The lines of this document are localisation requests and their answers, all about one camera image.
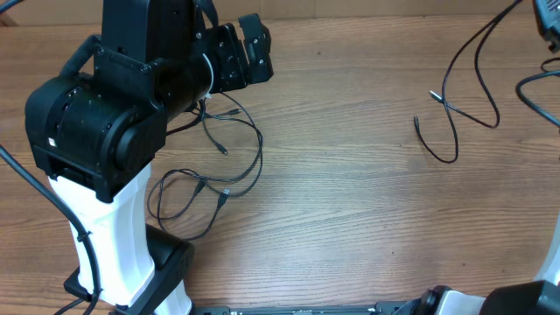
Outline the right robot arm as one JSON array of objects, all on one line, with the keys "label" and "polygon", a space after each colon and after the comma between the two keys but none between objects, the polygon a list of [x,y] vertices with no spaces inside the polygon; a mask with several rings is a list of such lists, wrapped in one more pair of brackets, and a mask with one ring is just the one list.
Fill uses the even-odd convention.
[{"label": "right robot arm", "polygon": [[[430,91],[431,97],[442,104],[448,117],[451,131],[454,137],[454,158],[444,160],[439,157],[424,141],[421,134],[418,117],[414,116],[414,127],[417,137],[423,147],[439,162],[452,164],[459,158],[459,138],[452,120],[451,110],[456,113],[485,126],[489,129],[498,127],[501,121],[500,111],[498,110],[494,98],[489,92],[487,85],[480,73],[479,60],[480,51],[486,43],[487,38],[494,28],[503,20],[522,1],[513,1],[502,12],[498,13],[485,26],[469,38],[456,52],[445,73],[441,94]],[[549,49],[556,53],[559,51],[559,1],[532,1],[535,12],[537,30],[544,41],[549,42]],[[483,32],[486,32],[480,40],[474,54],[474,69],[478,77],[479,84],[484,90],[487,99],[490,101],[496,122],[494,125],[482,122],[478,118],[452,106],[446,99],[446,86],[448,77],[459,55]],[[515,92],[528,108],[549,123],[559,129],[559,118],[554,117],[536,103],[531,101],[524,93],[523,87],[531,82],[539,81],[549,77],[559,77],[559,70],[549,71],[545,65],[559,60],[559,57],[545,60],[540,68],[541,72],[520,80],[515,86]],[[533,282],[517,284],[513,286],[501,287],[493,290],[487,297],[467,295],[457,290],[452,290],[447,286],[437,286],[432,290],[427,290],[420,298],[410,300],[394,310],[393,314],[550,314],[559,315],[559,215],[556,221],[555,232],[549,247],[548,254],[542,267],[534,278]]]}]

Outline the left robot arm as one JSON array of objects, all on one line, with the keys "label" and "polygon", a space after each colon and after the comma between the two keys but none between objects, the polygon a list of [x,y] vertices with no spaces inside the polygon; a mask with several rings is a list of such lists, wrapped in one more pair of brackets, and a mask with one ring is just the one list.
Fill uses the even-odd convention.
[{"label": "left robot arm", "polygon": [[45,196],[67,217],[79,257],[77,302],[117,314],[191,314],[193,245],[150,226],[144,198],[168,124],[209,95],[268,81],[260,17],[221,24],[210,1],[107,1],[101,33],[28,98],[25,130]]}]

